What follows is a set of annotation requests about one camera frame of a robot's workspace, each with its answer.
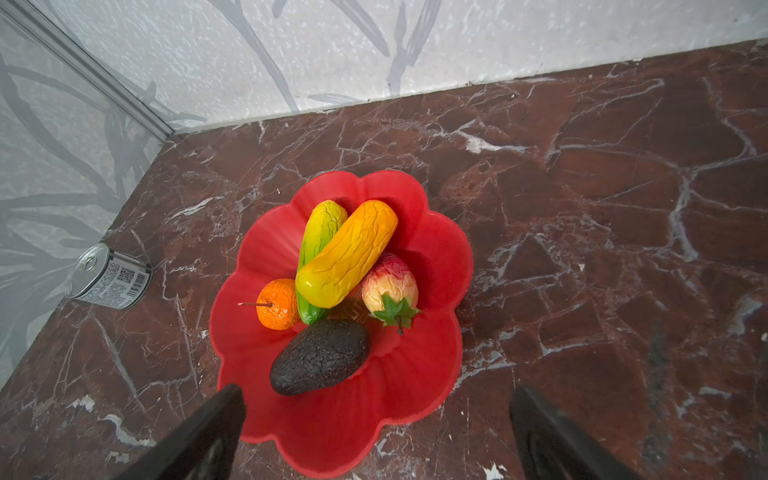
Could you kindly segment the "yellow fake squash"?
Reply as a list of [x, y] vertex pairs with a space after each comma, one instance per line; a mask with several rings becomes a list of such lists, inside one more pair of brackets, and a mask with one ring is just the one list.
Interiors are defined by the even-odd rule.
[[297, 271], [297, 291], [314, 306], [337, 306], [372, 268], [397, 226], [398, 217], [386, 203], [362, 203], [325, 248]]

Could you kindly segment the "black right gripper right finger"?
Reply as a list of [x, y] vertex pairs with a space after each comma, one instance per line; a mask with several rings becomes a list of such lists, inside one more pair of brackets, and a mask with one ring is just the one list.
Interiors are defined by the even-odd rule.
[[527, 479], [637, 479], [565, 412], [519, 384], [509, 403], [515, 445]]

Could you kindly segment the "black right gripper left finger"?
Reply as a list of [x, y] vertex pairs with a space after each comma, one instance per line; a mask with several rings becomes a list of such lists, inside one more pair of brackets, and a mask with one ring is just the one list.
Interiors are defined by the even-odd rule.
[[245, 418], [241, 388], [227, 385], [117, 477], [227, 479]]

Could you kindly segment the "small orange fake mandarin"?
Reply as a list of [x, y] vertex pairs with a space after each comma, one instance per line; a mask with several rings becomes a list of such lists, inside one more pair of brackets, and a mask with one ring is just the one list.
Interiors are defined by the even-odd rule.
[[258, 320], [270, 330], [289, 330], [300, 320], [295, 282], [291, 278], [269, 282], [255, 302], [239, 302], [238, 306], [255, 307]]

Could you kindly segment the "black fake avocado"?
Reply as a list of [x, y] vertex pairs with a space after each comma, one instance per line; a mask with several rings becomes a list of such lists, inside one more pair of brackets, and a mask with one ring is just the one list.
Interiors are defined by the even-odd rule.
[[361, 323], [319, 320], [298, 333], [275, 358], [271, 386], [283, 396], [336, 386], [363, 366], [370, 349], [370, 334]]

